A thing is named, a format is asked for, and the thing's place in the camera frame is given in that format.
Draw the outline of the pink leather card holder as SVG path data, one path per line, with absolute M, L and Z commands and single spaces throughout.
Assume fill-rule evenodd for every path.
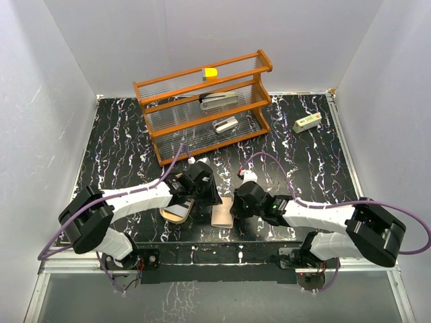
M 233 200 L 230 197 L 222 197 L 222 203 L 214 205 L 211 210 L 211 226 L 223 229 L 232 229 L 234 218 L 230 213 Z

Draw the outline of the white card stack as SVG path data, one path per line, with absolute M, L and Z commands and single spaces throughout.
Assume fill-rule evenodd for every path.
M 185 201 L 182 204 L 166 207 L 164 210 L 166 212 L 172 213 L 173 215 L 184 218 L 190 213 L 192 207 L 193 201 Z

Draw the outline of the beige card box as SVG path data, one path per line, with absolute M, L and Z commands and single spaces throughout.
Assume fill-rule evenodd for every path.
M 168 175 L 164 182 L 167 184 L 173 197 L 167 207 L 159 208 L 159 212 L 168 222 L 175 224 L 184 223 L 194 203 L 194 200 L 191 198 L 191 186 L 182 172 Z

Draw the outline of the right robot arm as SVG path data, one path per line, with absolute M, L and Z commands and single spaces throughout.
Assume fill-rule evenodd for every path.
M 402 221 L 373 200 L 308 205 L 289 195 L 271 196 L 254 181 L 234 191 L 230 213 L 238 219 L 258 216 L 272 226 L 310 228 L 301 248 L 291 253 L 292 262 L 309 267 L 337 257 L 393 267 L 406 232 Z

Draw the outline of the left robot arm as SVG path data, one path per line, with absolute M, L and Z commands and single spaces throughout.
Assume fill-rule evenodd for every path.
M 110 226 L 135 213 L 170 210 L 189 201 L 204 206 L 222 203 L 206 158 L 184 172 L 173 172 L 147 184 L 106 191 L 87 186 L 59 215 L 59 223 L 76 254 L 97 251 L 115 258 L 124 268 L 133 268 L 139 260 L 133 240 Z

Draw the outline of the small white stapler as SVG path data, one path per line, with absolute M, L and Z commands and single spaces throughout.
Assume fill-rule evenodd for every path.
M 216 134 L 221 134 L 226 131 L 229 131 L 230 129 L 233 129 L 238 124 L 238 120 L 235 116 L 231 116 L 229 118 L 226 118 L 224 120 L 221 120 L 213 125 L 213 129 Z

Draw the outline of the orange wooden shelf rack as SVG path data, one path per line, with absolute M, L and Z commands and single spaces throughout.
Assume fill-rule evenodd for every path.
M 271 103 L 262 74 L 273 64 L 259 49 L 133 84 L 161 166 L 183 143 L 193 155 L 265 135 L 262 109 Z

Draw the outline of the large grey black stapler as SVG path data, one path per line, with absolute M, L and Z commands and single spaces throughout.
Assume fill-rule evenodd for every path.
M 235 104 L 238 101 L 236 92 L 217 92 L 201 94 L 199 96 L 200 109 L 203 111 L 219 108 L 221 106 Z

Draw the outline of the white staples box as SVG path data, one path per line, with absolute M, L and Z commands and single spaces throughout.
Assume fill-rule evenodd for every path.
M 321 114 L 314 113 L 304 118 L 298 119 L 294 123 L 293 131 L 295 133 L 301 133 L 303 131 L 307 131 L 308 129 L 319 126 L 320 123 L 321 123 Z

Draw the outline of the yellow grey tape dispenser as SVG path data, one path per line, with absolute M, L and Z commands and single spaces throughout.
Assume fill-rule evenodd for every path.
M 218 78 L 218 70 L 215 67 L 206 67 L 202 69 L 202 78 L 204 81 L 213 81 Z

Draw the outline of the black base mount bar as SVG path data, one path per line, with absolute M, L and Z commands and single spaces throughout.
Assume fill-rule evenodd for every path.
M 281 267 L 280 248 L 297 242 L 139 243 L 159 252 L 159 268 L 145 269 L 144 283 L 276 282 L 296 283 L 295 270 Z

